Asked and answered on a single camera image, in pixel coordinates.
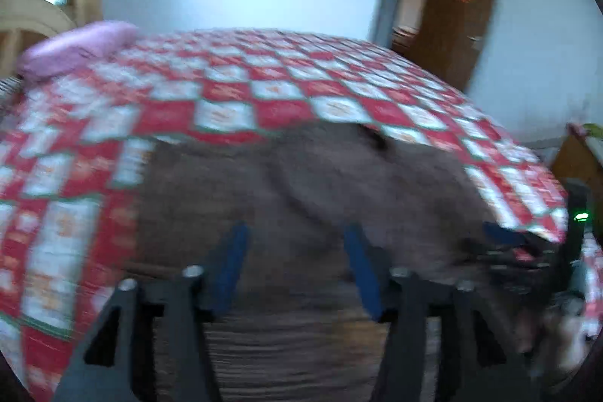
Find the cream wooden headboard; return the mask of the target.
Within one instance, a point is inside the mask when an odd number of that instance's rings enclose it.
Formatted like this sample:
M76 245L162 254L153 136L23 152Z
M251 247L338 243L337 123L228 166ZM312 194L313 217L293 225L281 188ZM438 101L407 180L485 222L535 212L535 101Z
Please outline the cream wooden headboard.
M15 74L17 58L32 41L75 27L66 12L45 0L1 0L1 78Z

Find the red checkered bear quilt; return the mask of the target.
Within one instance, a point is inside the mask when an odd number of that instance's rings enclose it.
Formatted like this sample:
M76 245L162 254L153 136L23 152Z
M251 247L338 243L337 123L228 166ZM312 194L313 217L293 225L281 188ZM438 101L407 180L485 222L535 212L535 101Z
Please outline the red checkered bear quilt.
M1 138L1 351L48 401L131 253L155 140L254 141L307 119L449 151L500 225L561 240L560 183L460 91L368 42L290 32L141 40L30 90Z

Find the brown knitted sweater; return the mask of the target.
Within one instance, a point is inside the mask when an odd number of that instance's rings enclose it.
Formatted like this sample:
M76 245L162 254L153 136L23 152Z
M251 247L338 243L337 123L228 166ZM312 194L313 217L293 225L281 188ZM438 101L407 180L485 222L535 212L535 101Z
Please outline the brown knitted sweater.
M233 147L159 143L138 190L128 268L164 275L245 222L251 244L232 315L210 330L228 401L364 401L385 330L368 320L341 229L363 226L424 278L494 290L460 243L494 212L458 158L360 124L315 122Z

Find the pink folded blanket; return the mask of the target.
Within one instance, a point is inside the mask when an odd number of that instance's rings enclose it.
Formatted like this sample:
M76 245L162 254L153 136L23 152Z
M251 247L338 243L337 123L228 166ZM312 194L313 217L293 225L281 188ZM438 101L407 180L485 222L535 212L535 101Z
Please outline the pink folded blanket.
M39 42L20 55L16 73L30 83L66 75L132 45L139 29L120 20L97 21Z

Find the brown wooden cabinet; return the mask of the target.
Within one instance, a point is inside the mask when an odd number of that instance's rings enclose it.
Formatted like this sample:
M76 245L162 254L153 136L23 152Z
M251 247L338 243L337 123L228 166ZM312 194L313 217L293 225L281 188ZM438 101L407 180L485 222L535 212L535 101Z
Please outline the brown wooden cabinet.
M567 135L551 164L557 180L582 180L592 191L597 218L602 217L602 127L567 124Z

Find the brown wooden door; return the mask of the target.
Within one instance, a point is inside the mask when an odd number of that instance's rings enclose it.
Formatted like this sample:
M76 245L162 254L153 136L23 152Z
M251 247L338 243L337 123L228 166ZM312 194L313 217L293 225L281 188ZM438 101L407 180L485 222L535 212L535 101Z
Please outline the brown wooden door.
M370 40L392 49L462 92L469 88L496 0L425 0L407 43L395 40L403 0L378 0Z

